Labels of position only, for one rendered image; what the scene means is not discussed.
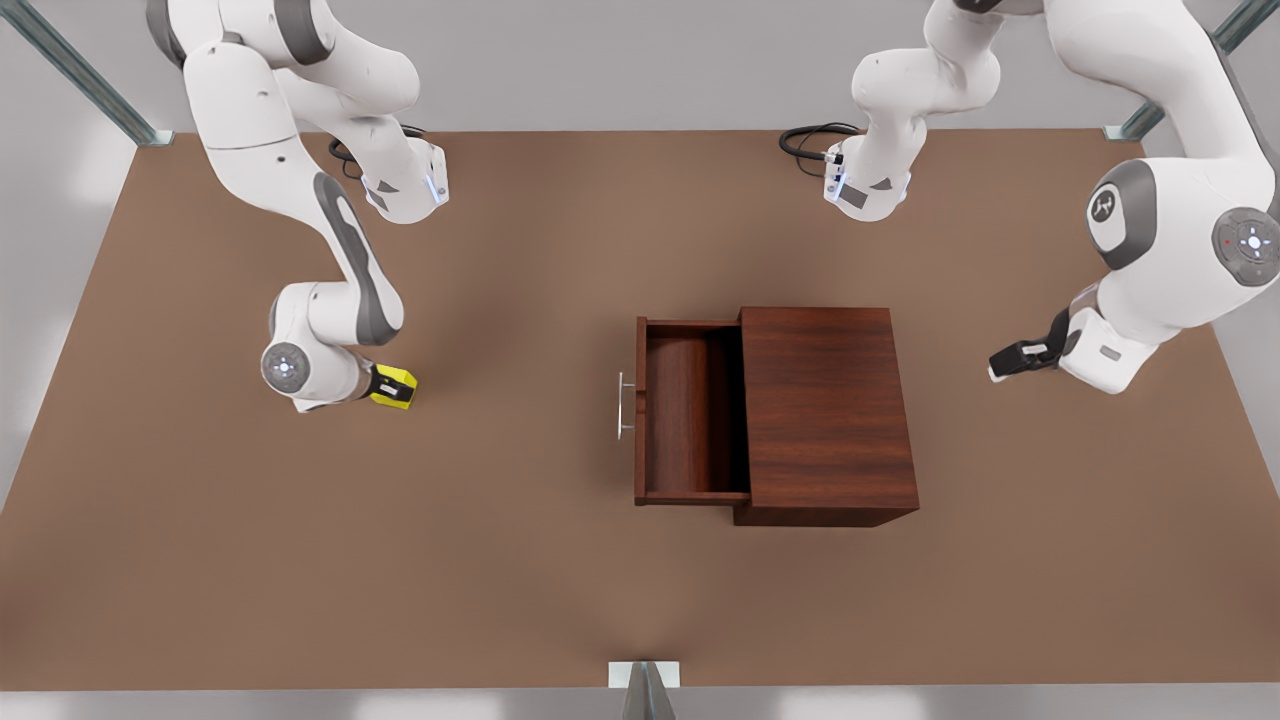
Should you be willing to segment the silver frame post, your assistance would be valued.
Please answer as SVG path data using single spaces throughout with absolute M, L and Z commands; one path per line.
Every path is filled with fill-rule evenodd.
M 1144 99 L 1144 104 L 1120 126 L 1106 126 L 1103 135 L 1114 142 L 1138 142 L 1164 119 L 1189 117 L 1190 94 L 1196 90 L 1228 88 L 1222 63 L 1230 51 L 1268 18 L 1280 13 L 1280 0 L 1231 0 L 1233 9 L 1216 28 L 1204 29 L 1174 0 L 1134 0 L 1116 5 L 1117 26 L 1106 38 L 1132 31 L 1135 40 L 1116 55 L 1116 65 L 1098 70 L 1098 81 L 1124 87 Z
M 676 720 L 668 689 L 681 687 L 680 662 L 608 662 L 608 687 L 626 689 L 622 720 Z
M 175 133 L 155 129 L 28 0 L 0 0 L 0 18 L 33 46 L 140 147 L 164 147 Z

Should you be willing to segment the brown wooden cabinet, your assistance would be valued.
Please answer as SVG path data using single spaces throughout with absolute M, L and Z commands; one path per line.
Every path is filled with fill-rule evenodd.
M 744 307 L 740 527 L 878 527 L 920 506 L 890 311 Z

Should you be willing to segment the yellow block with black mark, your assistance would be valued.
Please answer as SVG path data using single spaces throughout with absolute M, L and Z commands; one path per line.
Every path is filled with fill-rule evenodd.
M 417 379 L 407 370 L 401 368 L 393 368 L 381 365 L 381 373 L 384 377 L 381 386 L 381 397 L 370 397 L 375 404 L 380 404 L 388 407 L 397 407 L 407 410 L 417 391 Z

